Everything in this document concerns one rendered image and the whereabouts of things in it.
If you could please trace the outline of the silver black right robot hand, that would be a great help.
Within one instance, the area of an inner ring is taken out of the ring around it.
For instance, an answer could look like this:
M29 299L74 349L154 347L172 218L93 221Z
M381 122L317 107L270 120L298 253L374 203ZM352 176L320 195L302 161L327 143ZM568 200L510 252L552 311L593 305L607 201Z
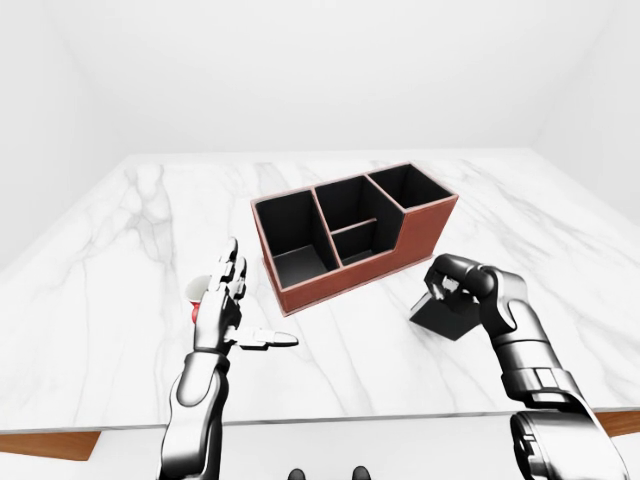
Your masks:
M431 297L443 302L453 296L444 286L446 278L458 284L457 291L467 290L481 304L495 306L498 300L499 270L494 266L453 255L439 255L429 268L425 282Z

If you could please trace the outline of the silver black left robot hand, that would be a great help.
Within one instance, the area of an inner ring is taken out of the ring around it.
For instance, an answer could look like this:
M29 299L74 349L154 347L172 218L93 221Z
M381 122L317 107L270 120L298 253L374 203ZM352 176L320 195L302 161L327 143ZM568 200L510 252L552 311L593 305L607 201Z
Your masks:
M198 312L193 316L194 349L227 355L232 346L244 350L297 346L299 341L292 334L240 326L247 262L238 251L237 239L230 237L204 288Z

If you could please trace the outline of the black book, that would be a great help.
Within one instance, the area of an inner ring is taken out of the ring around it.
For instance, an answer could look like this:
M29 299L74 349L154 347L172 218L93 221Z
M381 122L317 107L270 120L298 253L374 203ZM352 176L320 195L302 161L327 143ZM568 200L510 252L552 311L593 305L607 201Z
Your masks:
M465 292L438 300L429 292L411 308L410 321L450 340L457 340L480 324L479 304Z

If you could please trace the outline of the red-brown desk caddy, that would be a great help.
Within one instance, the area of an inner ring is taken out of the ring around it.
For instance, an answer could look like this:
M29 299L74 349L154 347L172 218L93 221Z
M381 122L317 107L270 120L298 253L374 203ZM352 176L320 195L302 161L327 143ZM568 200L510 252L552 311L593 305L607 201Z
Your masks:
M295 313L429 259L457 200L412 163L253 200L281 311Z

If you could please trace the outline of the white and red mug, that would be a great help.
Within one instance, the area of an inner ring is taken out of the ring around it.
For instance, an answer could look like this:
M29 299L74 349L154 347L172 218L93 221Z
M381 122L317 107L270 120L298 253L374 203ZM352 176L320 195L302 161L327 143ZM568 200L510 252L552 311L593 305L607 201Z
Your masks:
M208 291L210 281L210 275L202 275L193 279L186 287L186 298L193 307L191 313L193 323L196 323L197 321L200 304L204 294Z

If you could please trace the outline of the brown wooden table support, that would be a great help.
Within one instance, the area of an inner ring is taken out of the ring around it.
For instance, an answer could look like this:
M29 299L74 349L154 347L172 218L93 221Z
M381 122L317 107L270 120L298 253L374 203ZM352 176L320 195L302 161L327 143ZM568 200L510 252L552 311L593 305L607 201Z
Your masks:
M87 461L100 431L0 434L0 452Z
M596 417L609 437L640 433L640 410L597 412Z

